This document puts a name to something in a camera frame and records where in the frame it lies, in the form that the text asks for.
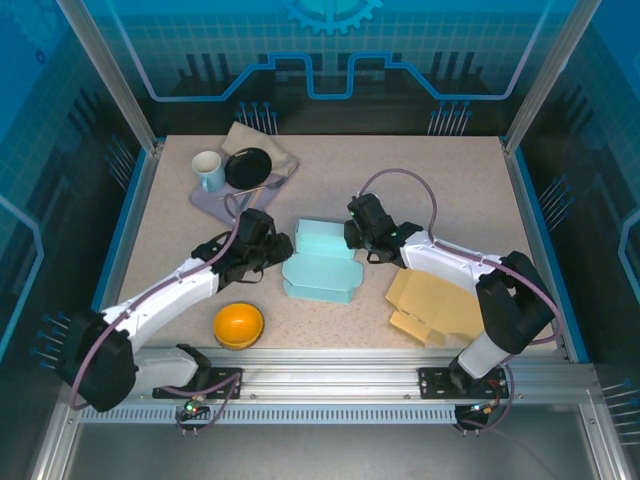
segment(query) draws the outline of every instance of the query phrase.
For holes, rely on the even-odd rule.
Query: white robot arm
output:
[[[347,208],[352,217],[345,223],[347,245],[367,249],[370,263],[428,272],[477,296],[485,331],[449,367],[451,381],[462,394],[498,364],[522,352],[553,320],[553,312],[539,296],[502,271],[515,272],[548,296],[524,254],[484,255],[436,239],[418,225],[396,226],[371,193],[354,197]]]
[[[78,374],[78,392],[96,410],[107,411],[129,393],[154,387],[186,387],[200,391],[211,385],[211,364],[189,345],[160,353],[140,348],[160,328],[232,282],[241,282],[247,272],[283,262],[293,253],[289,237],[276,233],[273,219],[264,212],[242,212],[237,235],[218,261],[226,234],[198,246],[191,258],[146,291],[102,312],[84,311],[73,315],[60,346],[56,372],[72,385]],[[120,323],[99,343],[95,356],[82,371],[85,357],[105,330]]]

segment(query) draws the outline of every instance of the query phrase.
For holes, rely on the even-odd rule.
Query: glass panel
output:
[[[139,146],[54,2],[2,2],[0,65],[0,478],[27,478],[59,386],[46,315],[91,304]]]
[[[573,4],[88,2],[160,135],[503,134]]]
[[[604,0],[522,152],[592,359],[637,376],[640,4]]]

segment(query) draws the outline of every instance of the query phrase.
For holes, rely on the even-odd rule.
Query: black plate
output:
[[[248,190],[264,182],[271,173],[271,157],[259,148],[237,151],[224,166],[227,183],[233,188]]]

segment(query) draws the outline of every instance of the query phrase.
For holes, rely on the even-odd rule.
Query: orange bowl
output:
[[[229,350],[244,350],[258,341],[264,330],[260,310],[248,303],[232,303],[213,319],[213,334]]]

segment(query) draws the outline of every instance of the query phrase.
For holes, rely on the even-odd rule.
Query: speckled tabletop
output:
[[[278,136],[300,167],[268,208],[278,231],[293,238],[298,218],[343,222],[346,206],[375,172],[404,167],[424,176],[438,198],[438,237],[487,253],[529,247],[509,175],[496,137]],[[163,278],[191,250],[227,228],[189,203],[198,185],[191,159],[218,150],[223,136],[169,136],[153,182],[120,298],[124,300]],[[431,206],[420,184],[403,175],[378,179],[377,193],[396,223],[426,225]],[[294,300],[282,287],[280,266],[258,285],[232,284],[194,305],[147,343],[187,342],[215,347],[211,323],[232,302],[256,305],[265,315],[259,348],[416,348],[389,325],[392,307],[384,298],[397,267],[368,265],[349,305]]]

